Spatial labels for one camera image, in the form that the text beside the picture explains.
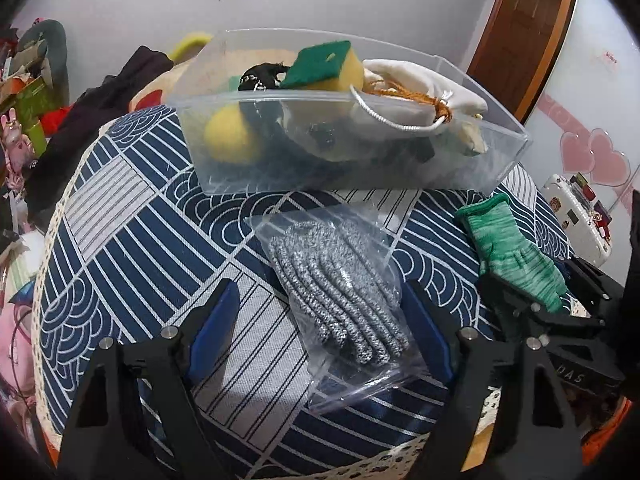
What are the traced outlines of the green cardboard box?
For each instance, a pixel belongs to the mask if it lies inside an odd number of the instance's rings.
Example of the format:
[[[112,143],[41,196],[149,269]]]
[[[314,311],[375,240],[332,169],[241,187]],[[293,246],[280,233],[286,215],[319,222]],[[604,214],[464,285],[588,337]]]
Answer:
[[[10,108],[14,108],[23,127],[29,128],[42,115],[58,108],[58,96],[42,77],[28,84],[20,78],[11,78],[1,84],[1,114],[8,114]]]

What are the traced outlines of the yellow curved plush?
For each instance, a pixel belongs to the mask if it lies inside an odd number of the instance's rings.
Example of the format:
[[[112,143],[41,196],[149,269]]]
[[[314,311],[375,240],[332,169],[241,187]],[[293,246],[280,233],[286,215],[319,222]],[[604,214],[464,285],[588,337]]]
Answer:
[[[197,55],[212,39],[213,36],[208,32],[190,32],[167,53],[167,57],[174,64],[186,62]]]

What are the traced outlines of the grey green plush toy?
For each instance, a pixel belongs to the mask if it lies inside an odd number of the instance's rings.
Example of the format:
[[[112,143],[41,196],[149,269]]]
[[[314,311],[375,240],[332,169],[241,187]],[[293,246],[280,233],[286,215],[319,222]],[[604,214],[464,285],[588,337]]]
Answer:
[[[55,20],[43,20],[21,36],[18,50],[25,50],[32,44],[38,47],[40,75],[46,85],[52,89],[62,106],[70,104],[70,85],[68,84],[66,32],[63,25]]]

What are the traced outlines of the yellow round sponge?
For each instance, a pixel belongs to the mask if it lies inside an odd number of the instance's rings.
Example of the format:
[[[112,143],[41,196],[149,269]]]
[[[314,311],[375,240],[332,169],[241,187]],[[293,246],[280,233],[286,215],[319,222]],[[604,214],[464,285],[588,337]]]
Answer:
[[[248,165],[262,154],[262,141],[239,104],[217,110],[205,126],[203,140],[209,155],[217,162]]]

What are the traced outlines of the white drawstring pouch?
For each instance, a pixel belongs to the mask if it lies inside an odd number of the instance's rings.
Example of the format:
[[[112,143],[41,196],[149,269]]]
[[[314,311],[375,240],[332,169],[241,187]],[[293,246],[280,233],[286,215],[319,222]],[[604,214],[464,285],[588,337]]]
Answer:
[[[457,121],[475,122],[488,111],[484,98],[422,65],[365,60],[364,84],[352,90],[349,119],[363,138],[427,138],[457,132]]]

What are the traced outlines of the yellow green sponge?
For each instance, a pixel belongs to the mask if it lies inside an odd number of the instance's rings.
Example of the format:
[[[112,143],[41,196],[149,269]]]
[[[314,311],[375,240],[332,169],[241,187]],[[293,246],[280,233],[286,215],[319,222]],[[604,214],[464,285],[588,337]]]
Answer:
[[[316,44],[298,52],[280,88],[349,92],[361,90],[364,67],[348,40]]]

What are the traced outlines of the green knit glove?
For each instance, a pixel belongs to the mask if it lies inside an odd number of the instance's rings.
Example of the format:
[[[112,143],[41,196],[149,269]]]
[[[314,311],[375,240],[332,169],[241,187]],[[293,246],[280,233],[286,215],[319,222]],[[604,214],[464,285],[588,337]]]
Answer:
[[[466,205],[454,214],[472,238],[480,260],[480,275],[501,278],[531,296],[550,313],[563,309],[567,287],[554,262],[518,228],[506,194]]]

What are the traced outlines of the pink bunny plush toy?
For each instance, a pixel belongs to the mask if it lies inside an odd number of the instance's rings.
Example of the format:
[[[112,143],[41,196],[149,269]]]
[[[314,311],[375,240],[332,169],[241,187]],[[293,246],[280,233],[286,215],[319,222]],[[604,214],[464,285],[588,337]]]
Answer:
[[[29,136],[23,132],[14,107],[1,116],[1,129],[6,185],[11,191],[21,193],[25,185],[24,170],[35,165],[36,152]]]

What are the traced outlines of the pink headphones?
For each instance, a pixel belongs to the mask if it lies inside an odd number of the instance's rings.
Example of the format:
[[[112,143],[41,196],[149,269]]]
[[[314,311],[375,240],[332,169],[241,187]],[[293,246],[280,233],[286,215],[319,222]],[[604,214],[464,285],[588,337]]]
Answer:
[[[18,432],[34,445],[35,370],[30,326],[32,308],[26,304],[6,304],[1,310],[1,405]]]

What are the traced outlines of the yellow floral fabric scrunchie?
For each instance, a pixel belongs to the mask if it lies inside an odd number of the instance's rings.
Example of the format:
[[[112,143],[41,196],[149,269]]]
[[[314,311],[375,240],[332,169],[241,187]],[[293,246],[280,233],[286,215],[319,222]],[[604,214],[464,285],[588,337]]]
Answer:
[[[488,145],[480,132],[479,125],[466,119],[459,119],[456,127],[456,135],[463,145],[465,155],[478,156],[488,152]]]

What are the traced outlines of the blue white patterned tablecloth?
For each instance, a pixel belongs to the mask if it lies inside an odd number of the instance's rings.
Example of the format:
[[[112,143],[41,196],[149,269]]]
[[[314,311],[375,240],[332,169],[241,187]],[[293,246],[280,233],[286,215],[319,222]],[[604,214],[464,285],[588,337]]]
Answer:
[[[372,200],[394,257],[434,303],[490,335],[475,289],[475,252],[454,222],[471,191],[375,188],[243,191],[198,185],[176,113],[157,106],[108,125],[82,160],[47,232],[35,346],[38,413],[59,444],[74,393],[99,340],[137,342],[181,321],[224,278],[240,314],[213,385],[198,402],[241,478],[394,478],[409,468],[442,408],[420,378],[352,408],[312,414],[303,346],[258,240],[254,214]]]

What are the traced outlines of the grey gloves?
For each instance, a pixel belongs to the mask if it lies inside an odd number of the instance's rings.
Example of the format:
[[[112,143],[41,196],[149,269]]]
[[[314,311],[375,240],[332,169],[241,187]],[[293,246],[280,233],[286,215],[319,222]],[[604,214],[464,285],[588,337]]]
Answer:
[[[250,217],[307,353],[314,414],[331,413],[428,371],[390,239],[370,203]]]

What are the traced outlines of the black white fabric band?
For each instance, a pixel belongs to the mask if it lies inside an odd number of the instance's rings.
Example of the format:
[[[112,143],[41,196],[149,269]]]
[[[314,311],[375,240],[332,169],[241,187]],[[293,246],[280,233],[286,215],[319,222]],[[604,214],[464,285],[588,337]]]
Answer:
[[[290,68],[281,63],[262,63],[249,68],[240,78],[239,91],[278,90]],[[278,131],[283,126],[282,105],[277,101],[241,101],[243,118],[256,131]]]

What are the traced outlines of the white suitcase with stickers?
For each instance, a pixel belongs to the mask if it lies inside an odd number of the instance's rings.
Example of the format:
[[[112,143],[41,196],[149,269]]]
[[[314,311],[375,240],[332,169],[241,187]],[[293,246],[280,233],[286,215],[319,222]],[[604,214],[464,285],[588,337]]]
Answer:
[[[612,246],[603,236],[604,231],[597,227],[599,214],[591,207],[578,184],[560,174],[552,174],[541,193],[575,254],[597,268],[603,266],[611,255]]]

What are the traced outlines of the clear plastic storage bin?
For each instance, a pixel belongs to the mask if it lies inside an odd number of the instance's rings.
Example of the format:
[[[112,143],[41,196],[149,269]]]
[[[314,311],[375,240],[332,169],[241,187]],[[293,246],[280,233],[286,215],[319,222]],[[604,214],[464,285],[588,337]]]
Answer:
[[[206,47],[216,50],[286,49],[296,51],[336,40],[333,32],[258,28],[226,30]],[[396,44],[352,37],[360,61],[409,61],[461,84],[488,104],[475,123],[488,145],[478,156],[463,153],[452,133],[427,138],[371,140],[349,119],[355,98],[349,92],[312,90],[233,91],[168,101],[178,114],[200,185],[207,194],[346,188],[470,188],[487,193],[520,161],[529,146],[523,126],[494,97],[454,64]],[[217,162],[203,140],[209,118],[229,104],[277,101],[283,126],[256,131],[262,154],[252,164]]]

